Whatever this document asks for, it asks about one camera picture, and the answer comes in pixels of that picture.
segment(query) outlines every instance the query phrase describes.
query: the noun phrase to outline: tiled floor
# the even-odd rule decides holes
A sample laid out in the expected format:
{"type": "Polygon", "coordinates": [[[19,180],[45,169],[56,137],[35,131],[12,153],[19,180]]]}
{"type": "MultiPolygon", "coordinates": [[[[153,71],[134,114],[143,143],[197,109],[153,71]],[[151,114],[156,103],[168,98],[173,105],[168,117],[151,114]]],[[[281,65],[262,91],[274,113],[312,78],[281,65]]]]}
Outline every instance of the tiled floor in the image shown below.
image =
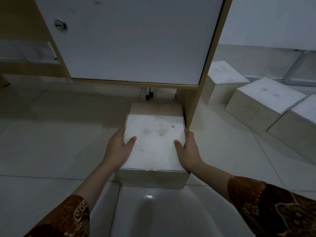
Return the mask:
{"type": "MultiPolygon", "coordinates": [[[[22,236],[95,168],[130,104],[143,102],[145,93],[57,78],[8,79],[12,85],[0,90],[0,229],[22,236]]],[[[174,102],[174,94],[159,89],[151,101],[174,102]]],[[[200,101],[191,130],[206,163],[316,199],[316,166],[269,134],[254,134],[224,106],[200,101]]],[[[90,236],[253,236],[234,207],[205,185],[195,176],[183,190],[109,181],[90,236]]]]}

